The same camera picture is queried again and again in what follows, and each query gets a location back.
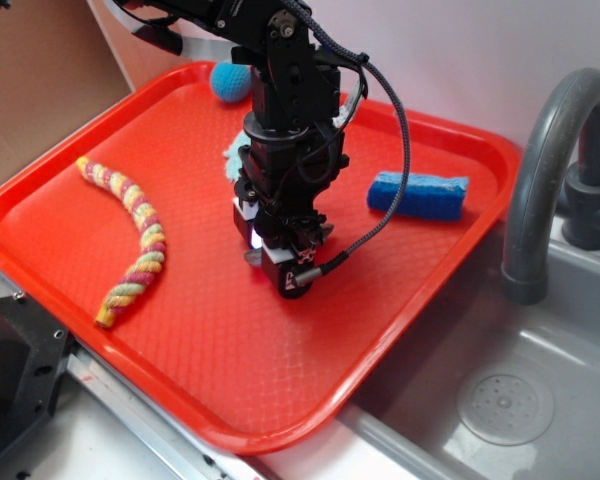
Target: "rope toy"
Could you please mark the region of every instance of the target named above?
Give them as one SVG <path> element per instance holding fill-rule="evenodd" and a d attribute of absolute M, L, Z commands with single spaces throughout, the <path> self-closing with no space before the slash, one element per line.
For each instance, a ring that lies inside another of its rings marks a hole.
<path fill-rule="evenodd" d="M 164 231 L 158 213 L 133 180 L 92 162 L 87 157 L 80 157 L 76 166 L 85 180 L 108 191 L 122 202 L 140 232 L 140 256 L 108 293 L 95 318 L 99 326 L 110 328 L 116 318 L 162 271 L 166 250 Z"/>

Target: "red tray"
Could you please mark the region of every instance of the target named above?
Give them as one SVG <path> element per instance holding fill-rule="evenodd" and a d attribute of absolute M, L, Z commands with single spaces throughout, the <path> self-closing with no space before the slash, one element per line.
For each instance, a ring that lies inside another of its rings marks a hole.
<path fill-rule="evenodd" d="M 0 269 L 90 349 L 218 447 L 259 454 L 332 418 L 508 203 L 519 156 L 500 137 L 410 114 L 413 171 L 468 176 L 462 219 L 395 218 L 299 300 L 243 260 L 223 151 L 248 101 L 226 105 L 212 65 L 173 70 L 0 188 Z M 347 129 L 351 165 L 320 195 L 336 229 L 318 261 L 380 219 L 366 194 L 401 169 L 395 116 L 367 101 Z M 167 263 L 113 329 L 93 316 L 135 261 L 139 235 L 119 201 L 87 184 L 81 155 L 134 179 L 159 212 Z"/>

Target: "faucet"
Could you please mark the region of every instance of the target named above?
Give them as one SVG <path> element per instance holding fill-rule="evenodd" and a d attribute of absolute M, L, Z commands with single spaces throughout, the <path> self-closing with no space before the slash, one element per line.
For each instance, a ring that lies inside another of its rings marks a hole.
<path fill-rule="evenodd" d="M 578 143 L 578 161 L 569 165 Z M 562 234 L 600 250 L 600 70 L 567 75 L 531 132 L 514 187 L 504 240 L 505 296 L 522 305 L 545 298 L 547 252 L 555 213 Z"/>

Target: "sink drain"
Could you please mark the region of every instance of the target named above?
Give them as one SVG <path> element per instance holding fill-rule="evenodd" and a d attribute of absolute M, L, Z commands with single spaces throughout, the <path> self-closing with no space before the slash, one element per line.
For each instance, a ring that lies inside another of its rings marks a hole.
<path fill-rule="evenodd" d="M 535 440 L 553 419 L 547 384 L 516 365 L 491 365 L 474 372 L 460 386 L 457 400 L 462 423 L 496 445 Z"/>

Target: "sink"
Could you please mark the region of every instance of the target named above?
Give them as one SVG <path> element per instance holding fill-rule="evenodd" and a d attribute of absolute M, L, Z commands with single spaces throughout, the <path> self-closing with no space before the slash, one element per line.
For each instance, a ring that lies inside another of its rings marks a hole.
<path fill-rule="evenodd" d="M 502 239 L 450 278 L 345 422 L 421 478 L 600 479 L 600 258 L 552 241 L 549 294 L 523 307 L 501 293 Z"/>

